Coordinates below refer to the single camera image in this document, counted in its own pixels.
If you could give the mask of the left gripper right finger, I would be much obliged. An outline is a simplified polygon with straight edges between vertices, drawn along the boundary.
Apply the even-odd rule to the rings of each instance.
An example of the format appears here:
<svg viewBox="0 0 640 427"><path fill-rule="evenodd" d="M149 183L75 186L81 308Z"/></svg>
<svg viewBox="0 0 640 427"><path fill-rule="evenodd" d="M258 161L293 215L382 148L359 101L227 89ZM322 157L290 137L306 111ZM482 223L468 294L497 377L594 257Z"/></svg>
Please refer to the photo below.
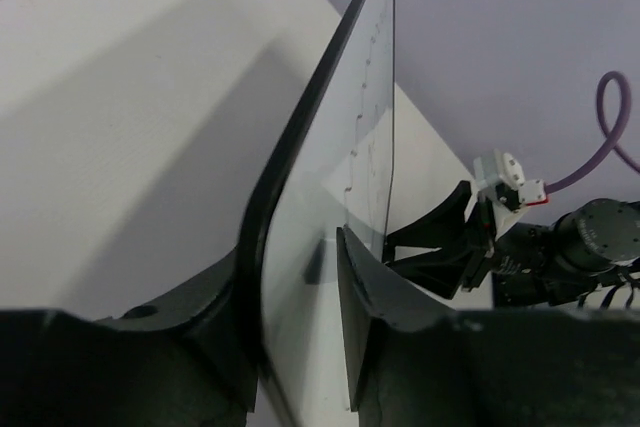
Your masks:
<svg viewBox="0 0 640 427"><path fill-rule="evenodd" d="M639 315L452 309L336 232L349 404L363 426L635 426Z"/></svg>

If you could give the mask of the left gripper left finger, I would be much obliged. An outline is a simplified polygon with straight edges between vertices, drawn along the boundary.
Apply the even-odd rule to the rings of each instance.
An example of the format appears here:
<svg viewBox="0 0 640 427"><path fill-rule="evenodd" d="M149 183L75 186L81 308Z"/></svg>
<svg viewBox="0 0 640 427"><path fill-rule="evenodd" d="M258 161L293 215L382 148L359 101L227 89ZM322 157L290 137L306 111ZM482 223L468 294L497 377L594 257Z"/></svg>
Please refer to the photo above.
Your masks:
<svg viewBox="0 0 640 427"><path fill-rule="evenodd" d="M231 300L228 254L119 318L1 314L5 426L243 426L257 375Z"/></svg>

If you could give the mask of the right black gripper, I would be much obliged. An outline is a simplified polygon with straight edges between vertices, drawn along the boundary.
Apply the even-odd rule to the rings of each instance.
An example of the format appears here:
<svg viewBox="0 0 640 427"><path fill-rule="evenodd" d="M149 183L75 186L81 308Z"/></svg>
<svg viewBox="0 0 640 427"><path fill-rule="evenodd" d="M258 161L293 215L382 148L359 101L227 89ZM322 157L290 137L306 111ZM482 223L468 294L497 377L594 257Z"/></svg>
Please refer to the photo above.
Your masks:
<svg viewBox="0 0 640 427"><path fill-rule="evenodd" d="M466 224L469 249L440 248L462 236L471 183L461 180L434 209L388 234L383 262L406 280L440 297L453 297L462 284L469 292L481 285L489 268L484 265L495 250L497 226L494 204L479 199ZM403 259L396 247L440 248Z"/></svg>

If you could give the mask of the white whiteboard black frame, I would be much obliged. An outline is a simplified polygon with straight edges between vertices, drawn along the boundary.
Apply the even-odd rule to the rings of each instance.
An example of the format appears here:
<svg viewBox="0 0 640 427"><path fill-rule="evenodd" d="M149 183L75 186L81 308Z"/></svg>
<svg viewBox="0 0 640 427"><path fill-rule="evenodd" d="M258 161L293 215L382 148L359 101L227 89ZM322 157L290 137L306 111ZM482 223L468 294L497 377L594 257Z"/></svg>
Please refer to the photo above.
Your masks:
<svg viewBox="0 0 640 427"><path fill-rule="evenodd" d="M353 426L336 232L380 258L394 171L395 0L351 0L250 196L233 300L283 426ZM304 269L326 243L322 280Z"/></svg>

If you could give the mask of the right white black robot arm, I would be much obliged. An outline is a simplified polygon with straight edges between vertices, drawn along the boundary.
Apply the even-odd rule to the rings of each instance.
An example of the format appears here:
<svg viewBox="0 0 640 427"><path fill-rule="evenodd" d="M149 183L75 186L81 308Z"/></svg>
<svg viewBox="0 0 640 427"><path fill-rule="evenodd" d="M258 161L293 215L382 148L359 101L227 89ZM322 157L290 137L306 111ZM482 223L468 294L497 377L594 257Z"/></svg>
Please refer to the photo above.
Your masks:
<svg viewBox="0 0 640 427"><path fill-rule="evenodd" d="M384 263L444 299L492 281L497 308L584 305L598 287L639 287L639 205L595 199L551 226L517 222L498 231L498 212L467 181L432 211L388 234Z"/></svg>

